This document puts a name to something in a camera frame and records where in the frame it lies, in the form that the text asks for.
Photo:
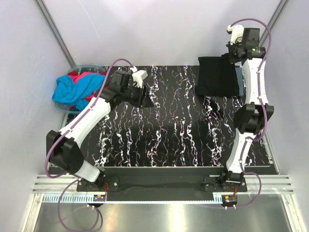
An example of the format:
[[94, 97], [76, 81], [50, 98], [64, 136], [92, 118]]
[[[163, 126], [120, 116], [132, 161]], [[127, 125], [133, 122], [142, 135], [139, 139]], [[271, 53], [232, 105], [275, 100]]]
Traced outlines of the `black t shirt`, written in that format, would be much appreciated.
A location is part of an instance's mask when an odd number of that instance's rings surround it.
[[235, 65], [229, 61], [228, 54], [199, 57], [198, 61], [197, 95], [228, 98], [239, 96]]

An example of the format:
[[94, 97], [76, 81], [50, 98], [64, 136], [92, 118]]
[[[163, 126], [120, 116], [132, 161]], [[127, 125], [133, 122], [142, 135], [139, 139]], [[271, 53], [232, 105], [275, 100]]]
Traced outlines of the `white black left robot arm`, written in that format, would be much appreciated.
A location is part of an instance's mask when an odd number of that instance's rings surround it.
[[83, 180], [93, 191], [100, 191], [104, 172], [84, 158], [80, 147], [90, 131], [116, 106], [128, 102], [137, 108], [151, 108], [148, 87], [143, 83], [146, 70], [132, 67], [130, 72], [116, 70], [108, 77], [104, 88], [95, 94], [87, 107], [60, 131], [51, 130], [46, 136], [46, 163]]

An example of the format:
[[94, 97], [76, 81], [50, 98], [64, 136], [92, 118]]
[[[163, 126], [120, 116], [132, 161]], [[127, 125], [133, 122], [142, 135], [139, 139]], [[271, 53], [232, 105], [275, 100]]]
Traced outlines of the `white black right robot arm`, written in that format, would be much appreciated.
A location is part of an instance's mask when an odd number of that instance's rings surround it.
[[244, 168], [251, 144], [264, 137], [274, 106], [269, 104], [266, 95], [264, 69], [269, 49], [259, 45], [260, 29], [234, 23], [227, 27], [227, 33], [231, 35], [227, 44], [229, 60], [242, 63], [246, 85], [245, 104], [236, 111], [233, 119], [236, 136], [231, 155], [217, 182], [228, 192], [245, 186]]

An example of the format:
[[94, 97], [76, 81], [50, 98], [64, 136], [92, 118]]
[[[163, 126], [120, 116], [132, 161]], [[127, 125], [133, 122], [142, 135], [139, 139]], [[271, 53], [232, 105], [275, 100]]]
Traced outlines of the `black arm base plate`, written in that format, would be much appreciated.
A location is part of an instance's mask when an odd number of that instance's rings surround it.
[[235, 191], [225, 191], [218, 186], [218, 178], [223, 167], [106, 167], [104, 187], [95, 190], [85, 181], [77, 184], [79, 192], [102, 192], [119, 195], [176, 195], [196, 196], [206, 193], [242, 193], [247, 192], [247, 185]]

